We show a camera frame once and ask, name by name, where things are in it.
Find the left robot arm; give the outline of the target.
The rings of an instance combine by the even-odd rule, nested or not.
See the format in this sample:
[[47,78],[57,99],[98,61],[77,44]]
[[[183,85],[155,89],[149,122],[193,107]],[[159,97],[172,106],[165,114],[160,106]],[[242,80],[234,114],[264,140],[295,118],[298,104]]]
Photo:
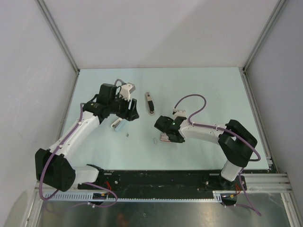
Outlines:
[[110,115],[129,122],[139,118],[137,100],[131,98],[134,91],[132,83],[120,86],[104,83],[91,100],[81,103],[80,115],[70,129],[48,149],[40,148],[35,153],[39,184],[62,192],[82,183],[89,183],[94,189],[101,188],[105,178],[99,174],[99,167],[92,164],[73,167],[70,160],[81,143]]

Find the light blue white stapler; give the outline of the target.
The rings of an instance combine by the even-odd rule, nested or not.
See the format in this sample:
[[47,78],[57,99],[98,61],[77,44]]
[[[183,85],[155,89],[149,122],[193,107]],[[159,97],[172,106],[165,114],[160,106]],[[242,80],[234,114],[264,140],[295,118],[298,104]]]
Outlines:
[[115,132],[119,132],[125,126],[125,124],[126,124],[126,120],[124,120],[124,119],[121,119],[121,120],[117,119],[115,122],[113,122],[111,124],[111,128],[113,128]]

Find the beige black stapler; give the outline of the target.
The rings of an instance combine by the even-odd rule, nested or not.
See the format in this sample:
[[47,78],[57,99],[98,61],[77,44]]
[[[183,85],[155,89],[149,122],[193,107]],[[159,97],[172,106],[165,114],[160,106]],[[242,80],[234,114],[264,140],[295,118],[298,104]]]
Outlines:
[[154,102],[153,102],[150,92],[145,93],[145,101],[146,101],[146,108],[147,108],[148,114],[151,116],[154,116],[155,107],[154,107]]

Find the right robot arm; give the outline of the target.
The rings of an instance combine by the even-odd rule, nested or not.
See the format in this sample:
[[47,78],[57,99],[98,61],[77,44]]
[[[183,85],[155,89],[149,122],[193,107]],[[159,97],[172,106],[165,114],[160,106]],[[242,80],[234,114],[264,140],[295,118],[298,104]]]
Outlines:
[[154,127],[166,134],[170,142],[184,143],[187,139],[197,139],[219,145],[227,158],[218,178],[218,184],[224,190],[235,185],[236,177],[249,162],[261,159],[256,151],[256,138],[237,120],[220,126],[198,124],[184,116],[170,118],[161,115]]

